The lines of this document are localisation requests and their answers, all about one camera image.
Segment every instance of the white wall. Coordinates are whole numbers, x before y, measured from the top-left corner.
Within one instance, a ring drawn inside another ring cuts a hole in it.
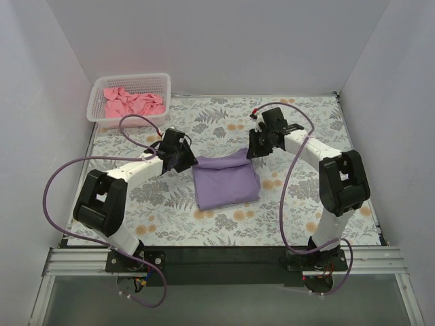
[[[435,324],[435,2],[391,0],[343,89],[383,232]]]
[[[340,90],[388,0],[48,0],[90,81],[169,73],[187,94]]]
[[[0,325],[27,325],[50,246],[42,191],[61,163],[85,154],[90,82],[45,0],[0,1]],[[50,196],[65,225],[80,166]]]

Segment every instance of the pink rag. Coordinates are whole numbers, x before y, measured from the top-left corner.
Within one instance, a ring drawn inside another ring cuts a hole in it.
[[[104,111],[106,117],[123,117],[127,114],[155,115],[164,113],[163,98],[147,94],[130,94],[123,87],[104,89],[107,99]]]

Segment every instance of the floral tablecloth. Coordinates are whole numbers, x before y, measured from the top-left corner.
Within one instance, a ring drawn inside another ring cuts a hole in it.
[[[315,124],[315,136],[335,148],[351,148],[336,99],[294,98],[172,98],[170,120],[161,128],[175,126],[192,138],[196,156],[216,158],[248,146],[248,130],[254,127],[252,109],[272,101],[286,101],[303,109]],[[289,124],[309,125],[297,112],[282,107]],[[154,130],[126,129],[136,141],[151,144],[158,139]],[[99,128],[92,155],[137,157],[142,149],[128,142],[118,130]],[[192,170],[169,172],[134,189],[127,200],[124,222],[145,245],[282,245],[278,206],[283,180],[293,154],[276,149],[265,158],[254,159],[262,189],[260,200],[199,211],[195,202]],[[91,161],[88,170],[107,170],[124,162]],[[285,234],[293,245],[306,245],[321,216],[318,175],[314,168],[298,161],[285,199]],[[97,235],[74,221],[73,232]],[[355,245],[379,245],[379,237],[368,203],[355,213],[344,235]],[[70,239],[69,245],[87,245]]]

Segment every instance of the purple folded cloth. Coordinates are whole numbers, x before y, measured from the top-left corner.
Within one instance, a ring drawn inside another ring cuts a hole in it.
[[[243,148],[223,158],[196,158],[192,170],[200,210],[260,199],[260,178],[246,154]]]

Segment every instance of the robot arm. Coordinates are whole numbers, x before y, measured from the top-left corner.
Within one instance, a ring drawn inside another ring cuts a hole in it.
[[[256,128],[249,131],[247,158],[258,158],[272,153],[276,147],[296,154],[307,132],[298,124],[288,125],[280,108],[265,111],[257,117]],[[319,172],[319,195],[324,210],[309,249],[340,238],[348,220],[363,201],[369,199],[370,189],[361,156],[355,150],[342,152],[311,138],[300,157]],[[321,252],[333,251],[339,241]]]
[[[174,128],[165,132],[156,151],[157,155],[150,160],[145,159],[151,152],[145,151],[140,156],[142,161],[107,172],[90,171],[73,210],[75,220],[93,229],[111,246],[136,257],[141,256],[143,243],[124,224],[127,194],[173,168],[180,173],[198,163],[184,133]]]

